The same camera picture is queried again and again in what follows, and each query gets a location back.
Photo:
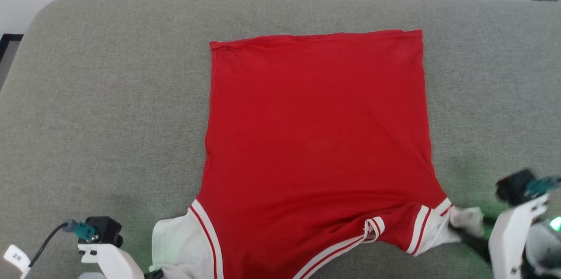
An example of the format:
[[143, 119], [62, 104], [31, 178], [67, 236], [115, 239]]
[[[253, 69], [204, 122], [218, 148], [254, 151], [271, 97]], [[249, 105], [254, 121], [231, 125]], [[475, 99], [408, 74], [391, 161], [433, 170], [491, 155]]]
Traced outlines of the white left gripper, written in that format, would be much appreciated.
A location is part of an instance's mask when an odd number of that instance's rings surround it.
[[79, 244], [82, 263], [97, 264], [107, 279], [162, 279], [162, 269], [143, 273], [131, 255], [112, 244]]

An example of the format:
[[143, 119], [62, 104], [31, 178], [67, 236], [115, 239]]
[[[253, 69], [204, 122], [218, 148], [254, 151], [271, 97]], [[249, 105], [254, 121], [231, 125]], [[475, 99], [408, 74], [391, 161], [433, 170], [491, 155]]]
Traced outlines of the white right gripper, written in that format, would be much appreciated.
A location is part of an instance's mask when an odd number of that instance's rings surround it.
[[530, 227], [547, 211], [548, 199], [549, 195], [542, 195], [501, 213], [489, 240], [460, 232], [461, 241], [491, 265], [494, 279], [521, 279]]

